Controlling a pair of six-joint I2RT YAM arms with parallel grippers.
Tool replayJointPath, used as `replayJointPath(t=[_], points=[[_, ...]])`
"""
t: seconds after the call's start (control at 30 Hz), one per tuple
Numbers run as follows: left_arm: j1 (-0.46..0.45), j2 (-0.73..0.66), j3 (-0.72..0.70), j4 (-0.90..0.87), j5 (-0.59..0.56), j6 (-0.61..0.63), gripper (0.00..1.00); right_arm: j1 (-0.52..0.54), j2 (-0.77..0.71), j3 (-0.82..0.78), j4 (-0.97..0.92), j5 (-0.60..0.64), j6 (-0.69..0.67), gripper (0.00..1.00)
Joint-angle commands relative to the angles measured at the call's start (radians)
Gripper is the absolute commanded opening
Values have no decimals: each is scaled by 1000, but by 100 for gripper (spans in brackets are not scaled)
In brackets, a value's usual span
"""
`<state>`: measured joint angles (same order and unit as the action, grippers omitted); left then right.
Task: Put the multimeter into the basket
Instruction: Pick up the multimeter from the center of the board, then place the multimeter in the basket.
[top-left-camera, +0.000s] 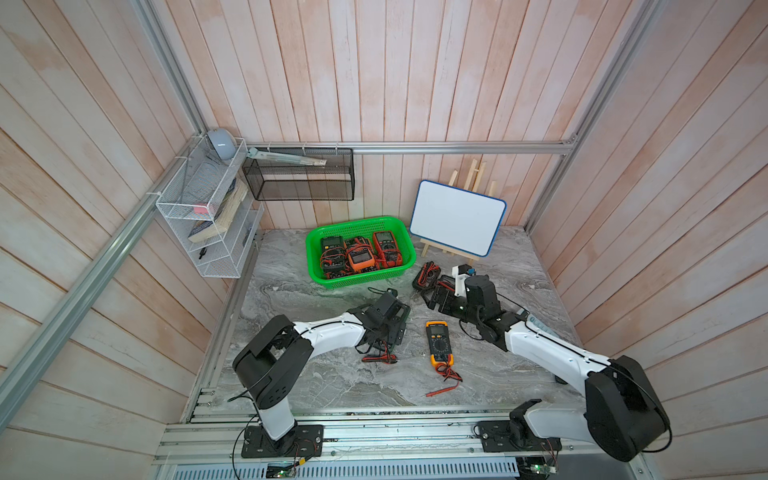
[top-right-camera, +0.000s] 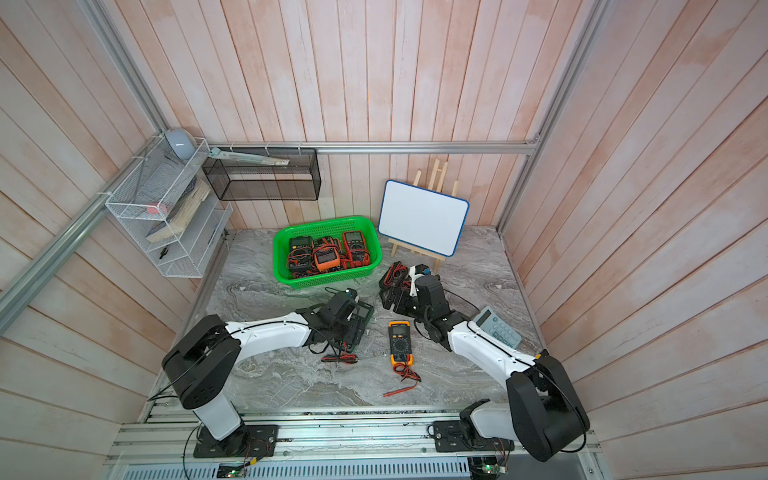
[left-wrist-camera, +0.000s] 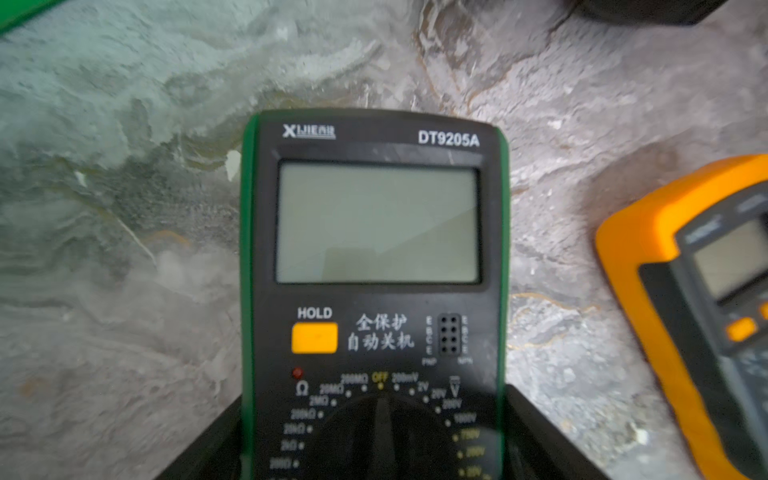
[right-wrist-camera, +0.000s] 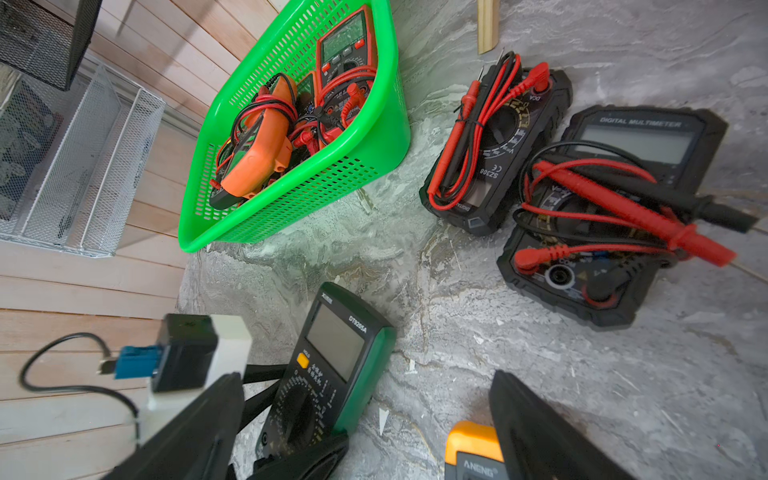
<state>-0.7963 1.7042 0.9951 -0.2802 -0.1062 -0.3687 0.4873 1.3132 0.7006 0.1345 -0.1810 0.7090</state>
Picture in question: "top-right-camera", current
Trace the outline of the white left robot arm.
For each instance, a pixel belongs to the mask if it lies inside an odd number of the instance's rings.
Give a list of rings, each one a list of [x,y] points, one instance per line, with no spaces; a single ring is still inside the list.
[[[373,312],[356,290],[347,289],[324,304],[281,317],[225,322],[208,315],[200,320],[161,362],[169,387],[200,422],[192,456],[244,462],[273,456],[278,427],[247,425],[224,391],[234,367],[264,353],[317,344],[326,346],[319,353],[324,361],[355,362],[354,349]]]

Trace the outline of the yellow multimeter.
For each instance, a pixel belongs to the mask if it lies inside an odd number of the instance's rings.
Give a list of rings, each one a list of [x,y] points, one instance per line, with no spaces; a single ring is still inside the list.
[[[422,379],[413,370],[414,355],[411,341],[411,324],[409,321],[393,321],[388,324],[388,340],[390,346],[390,362],[392,370],[400,377],[401,381],[410,380],[413,384],[384,394],[384,397],[392,397],[418,386]]]

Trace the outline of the dark green multimeter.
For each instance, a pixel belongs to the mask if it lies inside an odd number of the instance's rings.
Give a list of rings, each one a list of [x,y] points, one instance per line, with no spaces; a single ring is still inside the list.
[[[286,264],[293,278],[302,278],[312,272],[314,257],[313,239],[310,236],[298,236],[290,239]]]

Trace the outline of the red black multimeter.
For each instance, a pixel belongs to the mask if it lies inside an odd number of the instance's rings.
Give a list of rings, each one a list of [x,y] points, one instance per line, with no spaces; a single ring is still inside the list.
[[[365,238],[361,231],[348,231],[342,235],[345,269],[368,266],[371,262]]]

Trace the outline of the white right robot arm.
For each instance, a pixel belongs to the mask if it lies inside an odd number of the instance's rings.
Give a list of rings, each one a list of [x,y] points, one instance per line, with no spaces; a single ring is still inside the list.
[[[441,452],[512,448],[520,443],[545,462],[571,452],[571,443],[587,441],[590,420],[563,365],[548,351],[525,354],[484,331],[489,309],[475,317],[450,307],[440,278],[419,264],[394,263],[379,281],[385,309],[414,320],[426,339],[459,355],[496,380],[507,400],[481,399],[464,408],[456,421],[432,426]]]

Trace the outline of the green plastic basket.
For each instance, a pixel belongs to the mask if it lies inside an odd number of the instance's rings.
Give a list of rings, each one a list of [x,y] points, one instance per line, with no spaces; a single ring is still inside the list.
[[[381,260],[374,225],[361,216],[288,227],[273,241],[273,275],[294,289],[364,277]]]

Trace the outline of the green horizontal multimeter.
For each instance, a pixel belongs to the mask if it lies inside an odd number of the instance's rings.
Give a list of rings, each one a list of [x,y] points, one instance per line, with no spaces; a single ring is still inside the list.
[[[354,350],[360,344],[373,313],[374,307],[371,304],[360,301],[352,309],[346,320],[335,321],[331,328],[333,337],[328,337],[327,340],[333,353],[324,355],[321,361],[324,363],[357,363],[358,357]]]

